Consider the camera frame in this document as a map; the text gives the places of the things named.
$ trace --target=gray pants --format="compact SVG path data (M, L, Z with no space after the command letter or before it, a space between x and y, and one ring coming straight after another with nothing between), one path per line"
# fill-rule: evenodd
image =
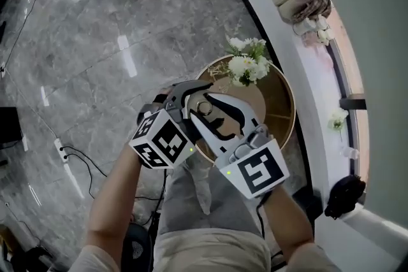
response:
M176 167L164 199L158 235L172 231L222 228L248 231L261 236L241 193L212 167L208 174L211 191L210 213L203 212L194 180L186 163Z

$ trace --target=brown cloth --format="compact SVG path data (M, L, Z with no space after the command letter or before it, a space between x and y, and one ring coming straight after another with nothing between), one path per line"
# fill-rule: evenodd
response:
M331 12L331 0L310 0L305 9L292 16L292 22L299 23L305 18L317 19L319 14L327 18Z

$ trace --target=person's right arm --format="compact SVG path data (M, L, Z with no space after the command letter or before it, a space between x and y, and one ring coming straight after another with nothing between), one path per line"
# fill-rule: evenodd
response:
M273 189L264 209L286 262L297 248L314 242L312 226L306 214L282 186Z

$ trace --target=gray tile floor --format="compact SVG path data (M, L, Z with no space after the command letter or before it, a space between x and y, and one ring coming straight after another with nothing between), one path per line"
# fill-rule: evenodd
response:
M0 45L6 60L34 0L8 0ZM124 142L135 130L143 103L171 83L195 78L224 55L225 34L259 37L241 0L37 0L0 82L0 106L16 106L23 145L0 152L0 195L49 248L69 266L78 254L92 199L89 174L75 157L69 166L82 199L68 178L53 141L54 133L109 173ZM120 50L118 37L129 47ZM127 69L131 59L136 76ZM41 96L43 88L49 103ZM284 151L292 172L291 192L305 185L296 134ZM92 168L96 194L104 178ZM138 195L158 197L162 172L144 169ZM39 203L34 200L35 191ZM137 201L145 221L155 202Z

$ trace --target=table top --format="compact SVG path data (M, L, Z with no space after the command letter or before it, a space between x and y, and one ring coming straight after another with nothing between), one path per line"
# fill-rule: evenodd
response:
M228 62L230 59L231 56L228 55L211 63L197 76L197 80L215 83L210 90L221 92L217 81L226 76L211 77L208 68ZM295 125L296 108L289 83L278 68L271 66L269 74L258 80L256 85L251 85L251 89L246 87L230 87L226 93L247 101L254 109L260 121L268 126L270 134L276 138L279 147L283 148L286 145ZM224 125L227 127L222 126L218 128L221 134L236 133L236 128L227 120ZM207 159L214 161L215 155L203 140L197 142L197 147Z

